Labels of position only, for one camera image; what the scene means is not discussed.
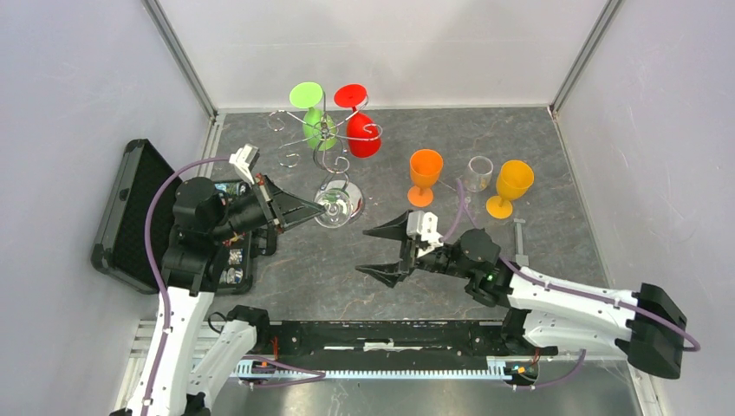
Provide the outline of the orange wine glass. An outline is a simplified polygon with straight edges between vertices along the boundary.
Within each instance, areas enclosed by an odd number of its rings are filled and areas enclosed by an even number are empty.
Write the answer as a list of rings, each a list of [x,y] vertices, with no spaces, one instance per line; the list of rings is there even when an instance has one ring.
[[[407,199],[412,205],[423,208],[432,203],[432,187],[438,182],[443,165],[442,156],[432,149],[420,149],[411,156],[409,174],[413,185]]]

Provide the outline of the clear wine glass front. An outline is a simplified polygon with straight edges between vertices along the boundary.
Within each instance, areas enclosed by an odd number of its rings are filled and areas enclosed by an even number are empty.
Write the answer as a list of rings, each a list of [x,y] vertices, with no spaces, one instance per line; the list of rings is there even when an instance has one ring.
[[[466,206],[486,197],[486,189],[491,183],[493,170],[493,162],[485,156],[474,156],[468,161],[460,177]]]

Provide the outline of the clear wine glass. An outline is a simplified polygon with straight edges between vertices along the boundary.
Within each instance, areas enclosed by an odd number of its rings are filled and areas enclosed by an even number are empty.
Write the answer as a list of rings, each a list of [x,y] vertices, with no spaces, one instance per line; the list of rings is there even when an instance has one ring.
[[[486,189],[491,183],[493,170],[493,162],[485,156],[474,156],[468,161],[460,177],[466,206],[486,197]]]
[[[315,218],[322,227],[340,228],[347,224],[353,212],[353,204],[349,195],[341,189],[329,189],[315,196],[314,202],[321,205],[324,213]]]

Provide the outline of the yellow wine glass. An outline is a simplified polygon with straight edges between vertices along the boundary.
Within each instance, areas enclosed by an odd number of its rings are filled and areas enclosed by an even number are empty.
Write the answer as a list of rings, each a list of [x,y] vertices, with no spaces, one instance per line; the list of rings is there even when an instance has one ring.
[[[528,164],[518,159],[508,160],[498,174],[497,194],[486,201],[485,209],[493,218],[508,218],[513,213],[512,202],[521,198],[534,181],[535,173]]]

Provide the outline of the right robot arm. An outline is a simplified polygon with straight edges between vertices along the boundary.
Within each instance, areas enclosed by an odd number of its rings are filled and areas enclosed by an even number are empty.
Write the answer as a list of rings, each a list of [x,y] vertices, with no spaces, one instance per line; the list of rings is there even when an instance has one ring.
[[[416,270],[464,279],[475,302],[507,310],[500,340],[513,354],[528,348],[609,354],[652,376],[680,378],[692,338],[685,314],[662,287],[600,288],[544,275],[502,257],[485,230],[472,228],[448,242],[438,222],[431,212],[408,210],[365,230],[400,242],[400,259],[356,270],[389,288]]]

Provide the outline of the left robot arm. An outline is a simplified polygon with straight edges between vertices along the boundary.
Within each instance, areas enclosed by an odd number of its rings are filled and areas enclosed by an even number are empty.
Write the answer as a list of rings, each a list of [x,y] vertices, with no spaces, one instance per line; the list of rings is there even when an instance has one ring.
[[[242,357],[272,342],[264,309],[234,307],[215,345],[193,362],[205,315],[228,264],[226,240],[269,224],[289,231],[321,216],[322,205],[299,198],[258,175],[250,192],[230,197],[211,179],[182,182],[172,205],[169,245],[152,263],[160,281],[159,311],[139,384],[119,415],[208,415]]]

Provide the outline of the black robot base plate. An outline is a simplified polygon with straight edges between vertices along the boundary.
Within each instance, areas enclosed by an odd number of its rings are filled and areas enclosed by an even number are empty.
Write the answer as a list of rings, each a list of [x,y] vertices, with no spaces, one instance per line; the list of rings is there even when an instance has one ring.
[[[295,367],[319,370],[481,369],[488,357],[558,355],[534,347],[499,321],[272,322],[252,350]]]

